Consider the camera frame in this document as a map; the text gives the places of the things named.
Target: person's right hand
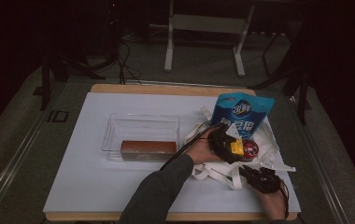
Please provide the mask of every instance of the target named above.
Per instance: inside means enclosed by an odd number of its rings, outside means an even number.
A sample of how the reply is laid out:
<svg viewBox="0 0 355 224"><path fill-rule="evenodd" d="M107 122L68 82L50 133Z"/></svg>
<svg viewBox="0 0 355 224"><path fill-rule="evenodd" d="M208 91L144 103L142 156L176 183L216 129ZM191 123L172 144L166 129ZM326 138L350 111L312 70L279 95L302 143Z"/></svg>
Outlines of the person's right hand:
<svg viewBox="0 0 355 224"><path fill-rule="evenodd" d="M256 194L259 196L260 201L262 202L262 206L265 214L268 217L269 221L273 220L285 220L285 198L280 190L275 193L261 193L256 190L254 187L250 186ZM285 186L283 184L283 180L281 179L281 188L285 191Z"/></svg>

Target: red round object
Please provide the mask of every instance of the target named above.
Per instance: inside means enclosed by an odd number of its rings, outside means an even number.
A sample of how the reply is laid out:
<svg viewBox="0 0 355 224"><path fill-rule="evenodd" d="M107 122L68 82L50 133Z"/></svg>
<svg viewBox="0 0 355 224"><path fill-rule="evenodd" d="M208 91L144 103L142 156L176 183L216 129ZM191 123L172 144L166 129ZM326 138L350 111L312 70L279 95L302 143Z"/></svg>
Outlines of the red round object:
<svg viewBox="0 0 355 224"><path fill-rule="evenodd" d="M244 161L253 161L259 153L259 146L252 140L244 140Z"/></svg>

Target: white metal frame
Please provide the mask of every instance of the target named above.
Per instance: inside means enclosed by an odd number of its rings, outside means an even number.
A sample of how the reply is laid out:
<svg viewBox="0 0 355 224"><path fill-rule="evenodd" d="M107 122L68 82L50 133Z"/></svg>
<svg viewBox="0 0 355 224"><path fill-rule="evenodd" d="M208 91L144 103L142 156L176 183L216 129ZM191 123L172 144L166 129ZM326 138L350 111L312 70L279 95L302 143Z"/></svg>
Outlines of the white metal frame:
<svg viewBox="0 0 355 224"><path fill-rule="evenodd" d="M172 60L174 54L174 29L221 32L228 34L239 34L239 42L233 47L237 74L240 77L245 75L244 65L241 58L241 49L248 33L250 20L255 6L251 6L245 19L232 19L221 17L205 17L174 14L174 0L169 0L169 24L168 24L168 46L166 49L164 70L172 71Z"/></svg>

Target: person's left hand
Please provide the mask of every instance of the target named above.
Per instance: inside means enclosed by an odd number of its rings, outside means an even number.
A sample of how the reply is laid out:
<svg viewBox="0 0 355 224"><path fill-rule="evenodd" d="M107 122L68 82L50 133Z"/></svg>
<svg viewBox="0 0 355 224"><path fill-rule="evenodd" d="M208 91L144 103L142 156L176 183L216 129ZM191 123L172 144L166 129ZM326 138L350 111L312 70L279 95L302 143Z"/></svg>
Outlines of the person's left hand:
<svg viewBox="0 0 355 224"><path fill-rule="evenodd" d="M218 157L213 151L209 148L209 143L207 142L207 136L213 130L209 130L204 133L200 139L197 139L192 146L187 149L186 154L189 155L194 164L202 164L204 162L211 161L222 161L220 157Z"/></svg>

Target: dark background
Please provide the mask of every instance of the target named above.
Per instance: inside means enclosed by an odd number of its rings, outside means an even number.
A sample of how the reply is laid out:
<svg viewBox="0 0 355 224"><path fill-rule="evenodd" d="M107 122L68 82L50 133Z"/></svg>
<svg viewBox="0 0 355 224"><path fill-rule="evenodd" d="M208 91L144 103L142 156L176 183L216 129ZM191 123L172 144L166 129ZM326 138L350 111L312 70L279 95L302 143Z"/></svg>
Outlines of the dark background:
<svg viewBox="0 0 355 224"><path fill-rule="evenodd" d="M105 51L96 52L100 47L97 43L102 42L104 21L110 20L104 8L106 2L0 1L0 113L27 76L39 67L46 51L44 43L84 62L85 54L105 54L116 48L111 45L106 46ZM193 5L196 1L180 2L176 10L200 8ZM150 23L167 24L168 1L127 0L116 3L121 4L123 25L145 38ZM196 12L227 16L223 15L227 3L212 3L216 7ZM321 53L319 63L311 74L310 85L317 90L355 165L355 1L331 0L328 3L329 6L318 11L313 23L317 27L313 36L321 40L318 44ZM291 5L279 7L279 11L283 12L279 15L271 12L276 9L272 3L257 7L250 29L267 34L280 32L279 24L282 21L302 18L306 15L306 9L311 8L306 5L300 5L301 10L291 9ZM83 20L73 20L73 14L78 12ZM86 39L82 35L86 31L99 35Z"/></svg>

